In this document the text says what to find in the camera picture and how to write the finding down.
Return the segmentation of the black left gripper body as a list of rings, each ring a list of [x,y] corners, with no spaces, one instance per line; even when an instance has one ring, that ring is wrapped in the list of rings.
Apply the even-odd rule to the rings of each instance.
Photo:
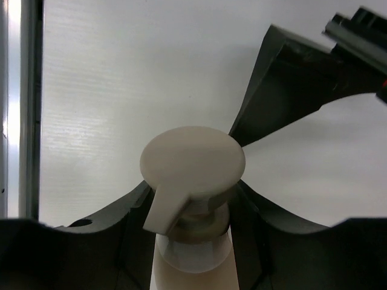
[[[324,34],[338,46],[386,75],[386,18],[361,6],[348,18],[335,14]]]

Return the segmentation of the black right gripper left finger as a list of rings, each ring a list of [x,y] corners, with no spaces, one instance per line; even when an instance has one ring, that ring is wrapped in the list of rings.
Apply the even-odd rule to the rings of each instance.
[[[149,289],[155,236],[146,183],[67,227],[1,221],[2,289]]]

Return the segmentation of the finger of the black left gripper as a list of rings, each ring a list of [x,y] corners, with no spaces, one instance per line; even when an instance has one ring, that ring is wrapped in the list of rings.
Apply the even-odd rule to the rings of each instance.
[[[229,134],[246,146],[329,102],[380,88],[381,73],[371,65],[271,25]]]

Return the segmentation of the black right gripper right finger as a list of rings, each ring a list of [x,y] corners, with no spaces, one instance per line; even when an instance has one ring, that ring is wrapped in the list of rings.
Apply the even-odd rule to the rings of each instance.
[[[229,208],[241,289],[386,288],[386,219],[350,218],[325,227],[243,181]]]

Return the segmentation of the beige pump lotion bottle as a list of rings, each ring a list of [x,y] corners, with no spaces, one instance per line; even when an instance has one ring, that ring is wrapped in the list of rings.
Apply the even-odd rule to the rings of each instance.
[[[246,158],[227,133],[203,126],[167,130],[140,157],[154,191],[144,229],[155,233],[155,289],[238,289],[229,200]]]

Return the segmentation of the aluminium front rail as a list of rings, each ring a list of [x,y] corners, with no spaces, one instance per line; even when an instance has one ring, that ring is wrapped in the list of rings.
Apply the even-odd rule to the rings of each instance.
[[[1,1],[1,218],[39,218],[43,1]]]

